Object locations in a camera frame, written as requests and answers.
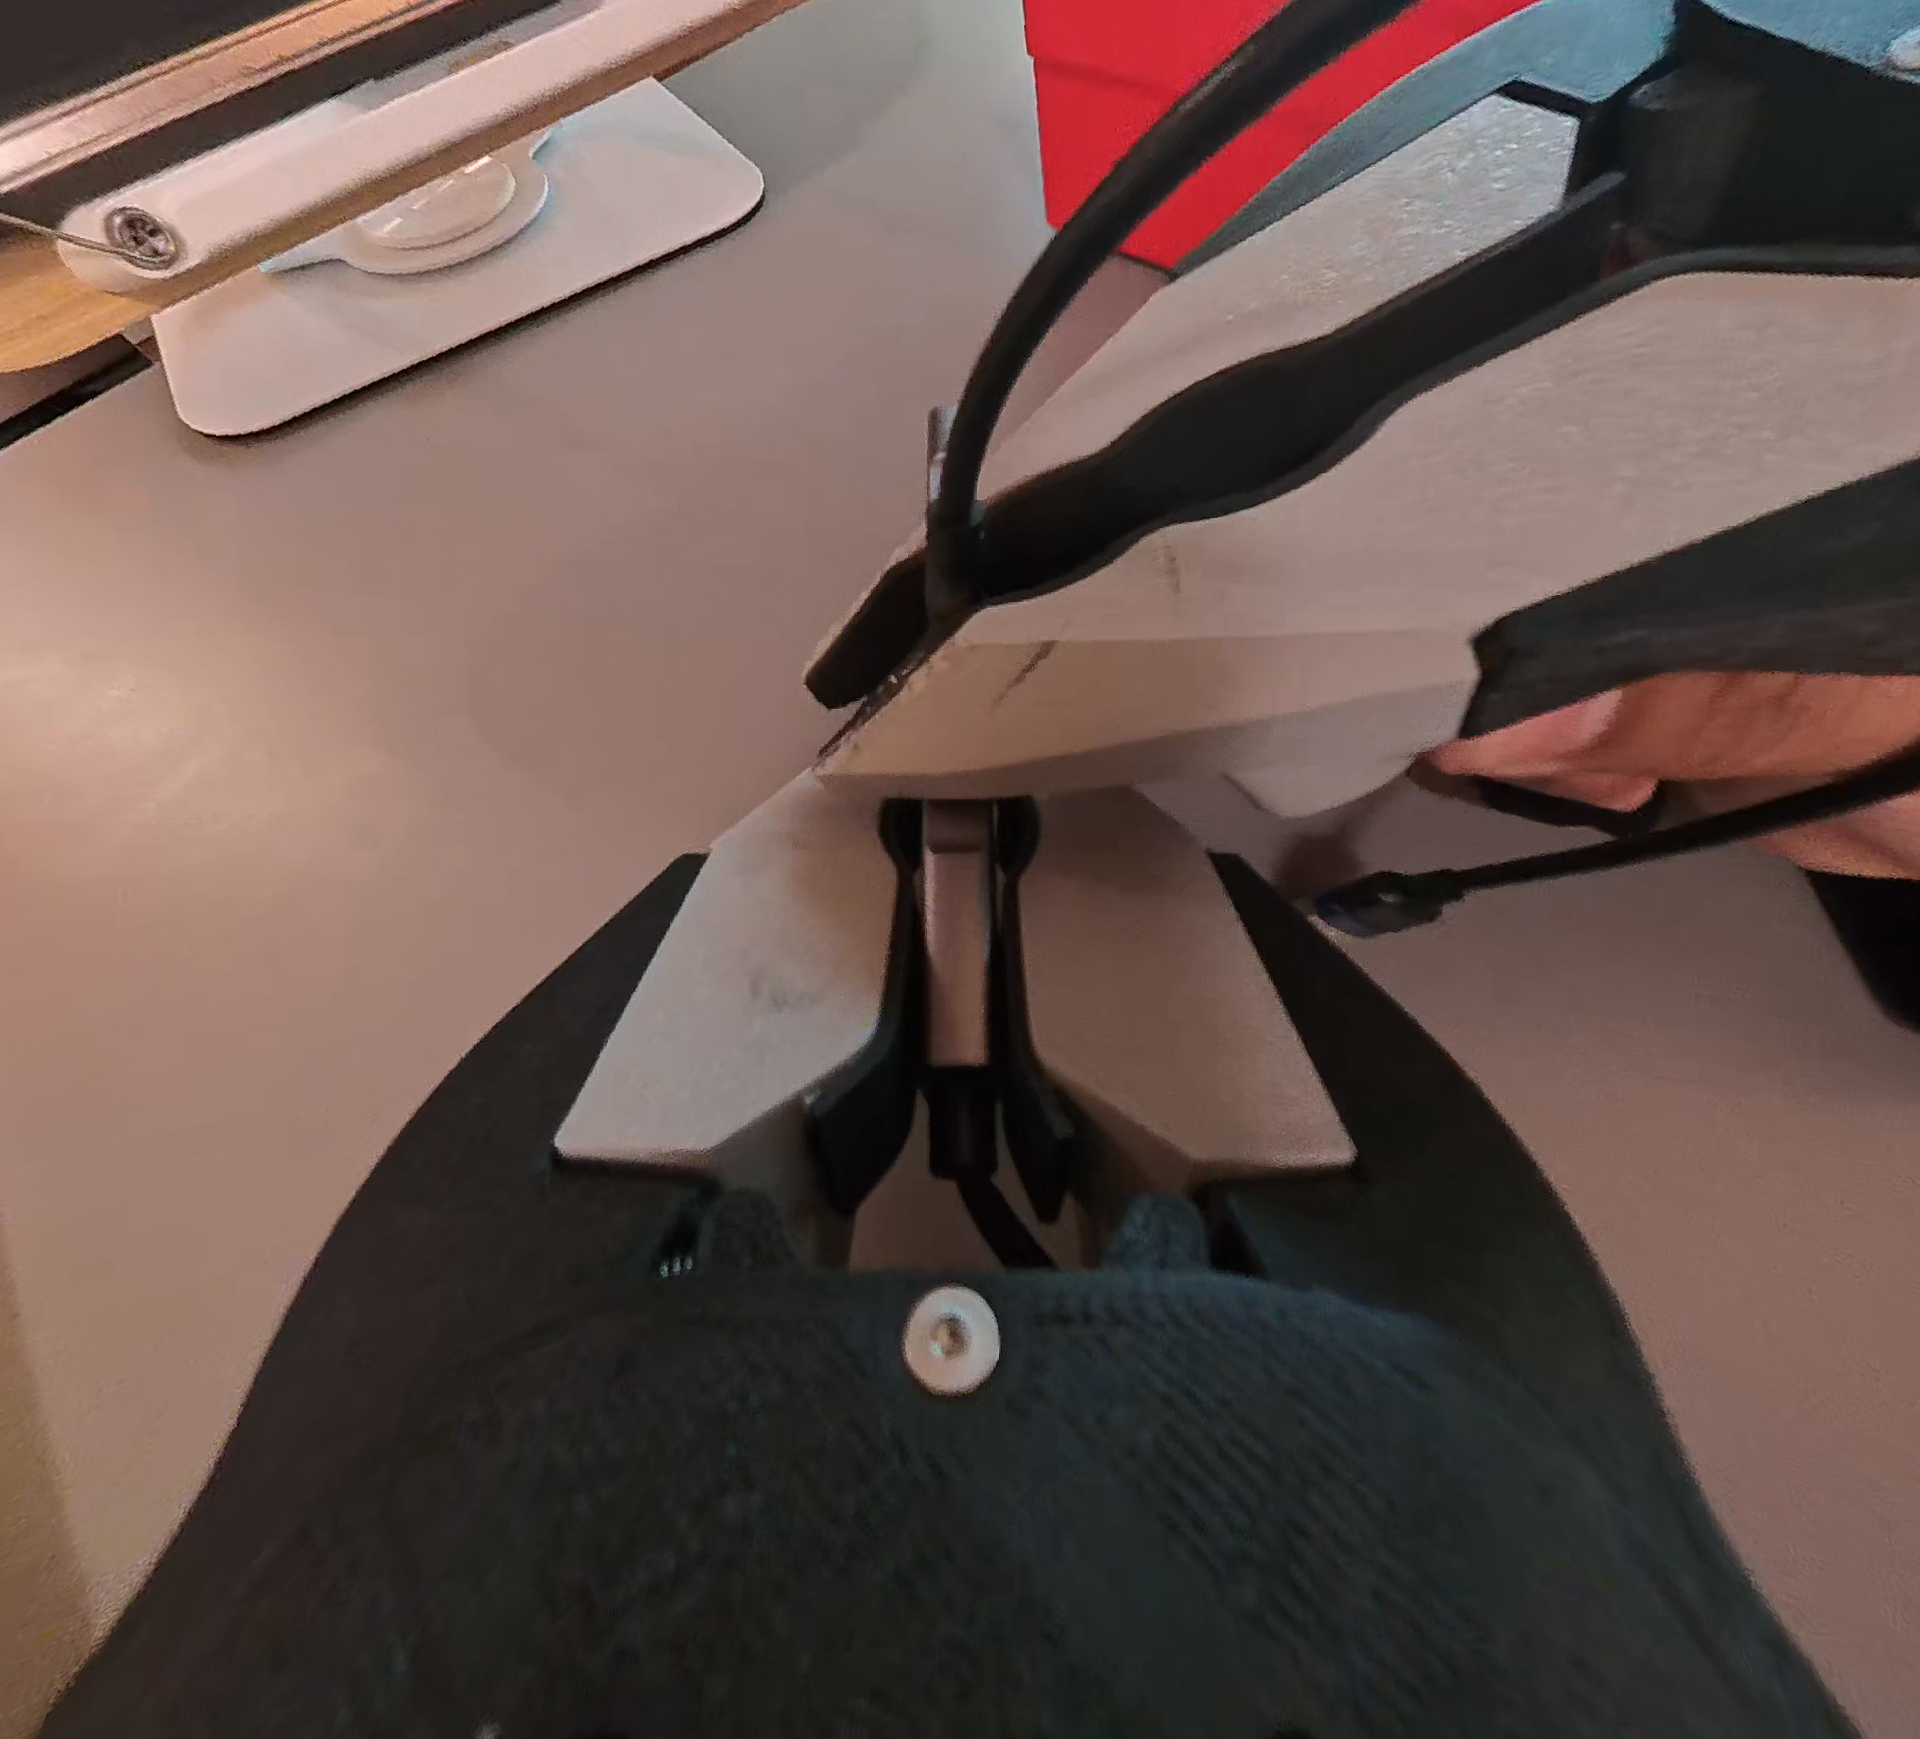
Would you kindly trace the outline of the black board on stand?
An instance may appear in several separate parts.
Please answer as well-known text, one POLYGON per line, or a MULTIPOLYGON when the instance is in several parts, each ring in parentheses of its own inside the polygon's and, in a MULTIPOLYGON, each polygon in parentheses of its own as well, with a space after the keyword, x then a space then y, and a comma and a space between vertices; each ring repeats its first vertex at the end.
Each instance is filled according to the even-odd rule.
POLYGON ((450 138, 397 172, 344 188, 324 205, 285 220, 275 229, 231 247, 227 254, 175 280, 145 282, 136 289, 104 289, 61 262, 48 240, 17 236, 2 243, 2 371, 30 374, 84 356, 99 343, 132 330, 139 321, 240 277, 252 265, 309 243, 324 229, 357 220, 397 194, 506 151, 512 143, 549 128, 643 79, 669 79, 676 71, 732 46, 762 25, 776 23, 810 0, 737 0, 703 25, 683 25, 673 38, 621 56, 610 68, 567 83, 556 92, 508 105, 490 127, 450 138))

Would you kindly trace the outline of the person's right hand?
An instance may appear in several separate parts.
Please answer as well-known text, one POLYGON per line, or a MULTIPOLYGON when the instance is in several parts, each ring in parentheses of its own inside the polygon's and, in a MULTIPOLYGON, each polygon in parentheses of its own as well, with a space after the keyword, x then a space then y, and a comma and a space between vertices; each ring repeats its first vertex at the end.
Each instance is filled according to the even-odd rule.
POLYGON ((1596 810, 1659 784, 1715 814, 1918 751, 1918 679, 1671 672, 1425 756, 1596 810))

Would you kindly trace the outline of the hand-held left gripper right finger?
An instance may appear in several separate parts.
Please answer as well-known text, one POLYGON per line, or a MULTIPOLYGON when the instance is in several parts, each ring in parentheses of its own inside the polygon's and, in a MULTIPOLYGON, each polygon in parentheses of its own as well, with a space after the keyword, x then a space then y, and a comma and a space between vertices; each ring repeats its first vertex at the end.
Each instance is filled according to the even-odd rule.
POLYGON ((1026 1030, 1068 1103, 1089 1219, 1356 1162, 1211 857, 1159 806, 1042 799, 1016 914, 1026 1030))

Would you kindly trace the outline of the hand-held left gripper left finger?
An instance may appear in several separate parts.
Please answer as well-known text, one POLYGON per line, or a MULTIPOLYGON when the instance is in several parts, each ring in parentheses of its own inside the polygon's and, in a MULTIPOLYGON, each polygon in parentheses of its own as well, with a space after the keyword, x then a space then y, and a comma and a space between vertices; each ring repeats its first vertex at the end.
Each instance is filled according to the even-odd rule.
POLYGON ((810 773, 721 833, 558 1126, 558 1160, 852 1218, 919 1060, 919 805, 810 773))

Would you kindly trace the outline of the grey usb hub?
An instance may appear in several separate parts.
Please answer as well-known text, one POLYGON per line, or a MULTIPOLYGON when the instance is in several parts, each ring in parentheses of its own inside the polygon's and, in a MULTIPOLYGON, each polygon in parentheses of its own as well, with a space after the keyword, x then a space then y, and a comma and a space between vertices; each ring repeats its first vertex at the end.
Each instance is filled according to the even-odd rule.
POLYGON ((925 1069, 933 1096, 980 1088, 996 1051, 996 810, 922 806, 925 1069))

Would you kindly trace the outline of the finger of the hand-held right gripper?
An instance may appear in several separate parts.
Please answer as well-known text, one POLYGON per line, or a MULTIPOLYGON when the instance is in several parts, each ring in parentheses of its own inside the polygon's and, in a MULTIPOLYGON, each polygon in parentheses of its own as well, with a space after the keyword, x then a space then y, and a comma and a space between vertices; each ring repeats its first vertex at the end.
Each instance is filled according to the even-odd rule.
POLYGON ((1339 806, 1667 672, 1918 672, 1918 250, 1611 267, 1620 180, 1336 315, 1300 210, 1164 284, 906 545, 807 686, 844 795, 1231 773, 1339 806))
POLYGON ((996 499, 1274 499, 1331 470, 1499 478, 1595 363, 1580 300, 1620 170, 1570 187, 1570 120, 1477 105, 1164 284, 1004 438, 996 499))

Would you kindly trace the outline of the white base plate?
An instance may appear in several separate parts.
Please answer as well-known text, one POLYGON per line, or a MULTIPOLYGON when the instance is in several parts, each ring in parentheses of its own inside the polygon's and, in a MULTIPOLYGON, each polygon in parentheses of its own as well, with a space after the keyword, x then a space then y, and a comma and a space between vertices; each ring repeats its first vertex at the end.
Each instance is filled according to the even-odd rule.
POLYGON ((759 170, 661 83, 155 313, 185 430, 244 438, 737 229, 759 170))

